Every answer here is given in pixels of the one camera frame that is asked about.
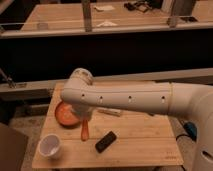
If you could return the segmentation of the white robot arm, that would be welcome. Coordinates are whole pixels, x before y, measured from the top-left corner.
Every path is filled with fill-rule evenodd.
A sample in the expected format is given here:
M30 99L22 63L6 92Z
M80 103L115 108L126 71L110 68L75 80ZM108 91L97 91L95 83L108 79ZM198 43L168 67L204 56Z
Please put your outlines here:
M197 128L192 171L213 171L213 86L163 82L100 86L90 71L75 69L61 90L61 99L74 113L92 107L114 108L186 119Z

